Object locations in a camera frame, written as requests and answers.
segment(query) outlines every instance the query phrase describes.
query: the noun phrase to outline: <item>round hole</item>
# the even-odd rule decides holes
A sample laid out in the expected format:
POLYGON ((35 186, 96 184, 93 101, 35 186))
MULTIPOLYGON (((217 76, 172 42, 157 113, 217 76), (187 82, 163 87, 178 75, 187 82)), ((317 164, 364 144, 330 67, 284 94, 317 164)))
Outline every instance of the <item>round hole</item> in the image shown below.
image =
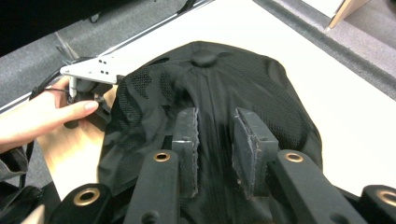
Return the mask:
POLYGON ((396 193, 386 189, 379 189, 376 193, 382 202, 396 207, 396 193))
POLYGON ((304 160, 302 156, 293 152, 286 154, 285 157, 288 161, 293 161, 293 162, 302 162, 304 160))
POLYGON ((348 224, 348 220, 346 217, 341 216, 340 214, 331 214, 330 215, 330 220, 333 223, 337 223, 337 224, 348 224))
POLYGON ((145 215, 142 216, 142 223, 143 224, 157 223, 159 217, 160 215, 156 211, 147 212, 145 215))
POLYGON ((89 199, 93 198, 93 195, 94 194, 92 192, 86 192, 86 193, 82 194, 79 198, 82 201, 86 201, 86 200, 89 200, 89 199))
POLYGON ((171 158, 171 155, 165 152, 160 152, 154 155, 155 161, 168 161, 171 158))
POLYGON ((77 206, 85 206, 94 203, 100 195, 100 191, 97 188, 87 188, 76 194, 73 202, 77 206))

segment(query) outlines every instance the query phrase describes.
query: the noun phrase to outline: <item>brass grommet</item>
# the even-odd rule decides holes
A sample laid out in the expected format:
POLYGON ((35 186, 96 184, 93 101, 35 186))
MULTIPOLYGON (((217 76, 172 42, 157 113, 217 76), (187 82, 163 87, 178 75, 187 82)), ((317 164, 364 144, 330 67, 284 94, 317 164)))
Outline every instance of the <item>brass grommet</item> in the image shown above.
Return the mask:
POLYGON ((73 202, 77 206, 85 206, 94 203, 100 195, 100 191, 97 188, 87 188, 76 194, 73 202))
POLYGON ((392 206, 396 207, 396 193, 386 190, 386 189, 379 189, 376 191, 376 196, 381 199, 382 202, 388 203, 392 206))
POLYGON ((297 153, 289 152, 285 155, 286 160, 293 162, 302 162, 304 158, 297 153))
POLYGON ((154 155, 155 161, 169 161, 171 159, 171 155, 166 152, 160 152, 154 155))

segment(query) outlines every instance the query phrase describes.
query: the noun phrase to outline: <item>human hand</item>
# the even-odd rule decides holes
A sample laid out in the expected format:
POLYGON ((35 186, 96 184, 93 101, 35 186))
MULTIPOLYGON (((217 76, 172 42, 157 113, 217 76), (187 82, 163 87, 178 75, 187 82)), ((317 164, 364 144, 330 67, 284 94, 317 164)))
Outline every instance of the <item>human hand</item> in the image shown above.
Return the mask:
MULTIPOLYGON (((52 85, 64 90, 68 78, 52 85)), ((25 145, 40 135, 49 133, 67 121, 82 119, 98 108, 95 101, 66 105, 62 91, 44 91, 25 105, 0 116, 0 153, 25 145)))

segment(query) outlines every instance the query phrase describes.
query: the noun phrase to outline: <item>wooden edge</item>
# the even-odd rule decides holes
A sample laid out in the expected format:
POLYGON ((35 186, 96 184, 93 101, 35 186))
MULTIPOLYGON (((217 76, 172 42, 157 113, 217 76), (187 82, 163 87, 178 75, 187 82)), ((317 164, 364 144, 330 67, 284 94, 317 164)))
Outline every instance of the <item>wooden edge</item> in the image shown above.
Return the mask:
POLYGON ((332 29, 336 24, 345 19, 352 12, 356 11, 356 9, 358 9, 359 7, 366 4, 368 1, 369 0, 346 0, 343 5, 341 5, 335 16, 332 18, 329 28, 332 29))

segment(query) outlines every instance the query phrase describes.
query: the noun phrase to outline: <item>white surface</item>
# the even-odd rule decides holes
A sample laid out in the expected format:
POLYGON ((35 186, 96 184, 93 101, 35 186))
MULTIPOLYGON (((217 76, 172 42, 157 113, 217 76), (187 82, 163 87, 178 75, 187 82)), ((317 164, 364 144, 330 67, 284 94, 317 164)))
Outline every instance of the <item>white surface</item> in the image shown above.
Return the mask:
POLYGON ((319 12, 332 18, 338 11, 338 8, 345 0, 303 0, 311 7, 314 7, 319 12))
POLYGON ((217 0, 136 40, 117 54, 138 68, 195 40, 248 49, 285 66, 318 126, 324 174, 334 185, 357 195, 371 184, 396 188, 396 103, 251 1, 217 0))

